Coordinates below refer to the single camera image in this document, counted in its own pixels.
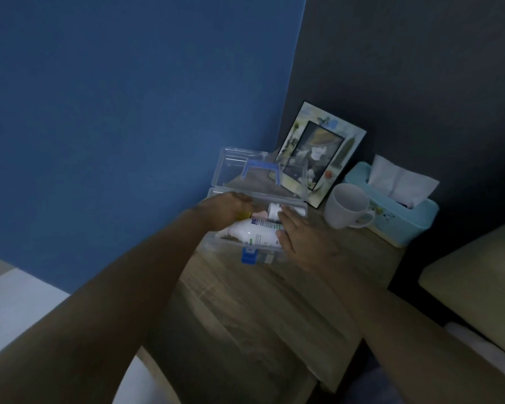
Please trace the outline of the white mug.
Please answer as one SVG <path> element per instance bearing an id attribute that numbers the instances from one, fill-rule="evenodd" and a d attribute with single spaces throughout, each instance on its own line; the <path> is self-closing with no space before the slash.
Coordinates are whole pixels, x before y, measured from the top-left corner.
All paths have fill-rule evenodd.
<path id="1" fill-rule="evenodd" d="M 374 222 L 375 216 L 369 196 L 350 183 L 333 188 L 323 213 L 325 222 L 333 229 L 365 228 Z"/>

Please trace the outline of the light blue tissue box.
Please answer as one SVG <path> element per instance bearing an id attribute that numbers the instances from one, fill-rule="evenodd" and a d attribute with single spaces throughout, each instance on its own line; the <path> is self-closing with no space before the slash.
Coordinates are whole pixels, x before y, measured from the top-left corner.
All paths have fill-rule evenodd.
<path id="1" fill-rule="evenodd" d="M 370 170 L 369 164 L 358 162 L 348 171 L 343 182 L 356 185 L 370 199 L 370 208 L 375 212 L 375 217 L 367 229 L 394 247 L 404 248 L 432 226 L 439 206 L 433 200 L 425 199 L 412 209 L 406 208 L 368 184 Z"/>

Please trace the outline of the person's left hand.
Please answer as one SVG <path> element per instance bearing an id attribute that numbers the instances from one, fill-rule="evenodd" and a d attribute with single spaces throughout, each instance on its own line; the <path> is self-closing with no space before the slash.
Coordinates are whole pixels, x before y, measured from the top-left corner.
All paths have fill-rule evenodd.
<path id="1" fill-rule="evenodd" d="M 217 194 L 204 199 L 195 207 L 208 231 L 220 231 L 237 221 L 232 216 L 232 194 L 233 191 Z"/>

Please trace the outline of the white plastic bottle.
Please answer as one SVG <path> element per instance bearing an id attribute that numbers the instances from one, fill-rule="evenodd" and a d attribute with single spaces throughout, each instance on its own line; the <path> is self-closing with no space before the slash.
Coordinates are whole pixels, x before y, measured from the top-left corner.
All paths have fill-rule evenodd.
<path id="1" fill-rule="evenodd" d="M 221 238 L 233 238 L 247 246 L 281 248 L 277 231 L 283 230 L 282 224 L 259 218 L 237 221 L 215 235 Z"/>

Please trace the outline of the floral picture frame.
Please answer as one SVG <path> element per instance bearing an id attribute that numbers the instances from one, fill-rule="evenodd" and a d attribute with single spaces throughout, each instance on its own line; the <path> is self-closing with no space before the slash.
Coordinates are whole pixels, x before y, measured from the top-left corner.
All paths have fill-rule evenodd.
<path id="1" fill-rule="evenodd" d="M 365 136 L 363 128 L 303 101 L 276 155 L 279 178 L 269 177 L 318 209 Z"/>

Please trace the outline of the person's right hand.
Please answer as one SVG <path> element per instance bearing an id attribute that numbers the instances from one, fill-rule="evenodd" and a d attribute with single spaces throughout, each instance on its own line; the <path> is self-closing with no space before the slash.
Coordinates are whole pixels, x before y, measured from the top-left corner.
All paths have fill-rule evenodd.
<path id="1" fill-rule="evenodd" d="M 294 209 L 284 206 L 279 217 L 289 235 L 289 251 L 284 253 L 299 267 L 321 274 L 343 261 L 339 247 L 327 232 L 311 225 Z"/>

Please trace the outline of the person's left forearm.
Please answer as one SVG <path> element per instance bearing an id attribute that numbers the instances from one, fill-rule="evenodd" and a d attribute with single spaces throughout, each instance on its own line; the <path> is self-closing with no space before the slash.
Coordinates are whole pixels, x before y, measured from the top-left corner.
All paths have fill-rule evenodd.
<path id="1" fill-rule="evenodd" d="M 112 404 L 187 260 L 213 227 L 187 210 L 0 351 L 0 404 Z"/>

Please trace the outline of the beige mattress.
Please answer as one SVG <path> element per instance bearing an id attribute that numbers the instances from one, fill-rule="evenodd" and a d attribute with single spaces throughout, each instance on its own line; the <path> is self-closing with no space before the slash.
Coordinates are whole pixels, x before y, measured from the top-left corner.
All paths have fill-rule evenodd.
<path id="1" fill-rule="evenodd" d="M 418 283 L 505 351 L 505 224 L 428 265 Z"/>

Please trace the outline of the white tissue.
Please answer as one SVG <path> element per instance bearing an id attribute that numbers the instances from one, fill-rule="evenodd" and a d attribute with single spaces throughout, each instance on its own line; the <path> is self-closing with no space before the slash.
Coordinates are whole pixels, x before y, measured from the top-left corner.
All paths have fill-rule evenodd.
<path id="1" fill-rule="evenodd" d="M 439 181 L 411 172 L 380 155 L 375 155 L 368 184 L 393 201 L 413 209 L 436 190 Z"/>

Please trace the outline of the person's right forearm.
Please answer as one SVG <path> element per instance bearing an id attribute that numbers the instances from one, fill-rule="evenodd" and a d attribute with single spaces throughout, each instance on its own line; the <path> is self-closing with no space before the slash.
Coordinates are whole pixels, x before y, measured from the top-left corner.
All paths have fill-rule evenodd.
<path id="1" fill-rule="evenodd" d="M 341 258 L 317 271 L 407 404 L 505 404 L 505 375 L 416 308 Z"/>

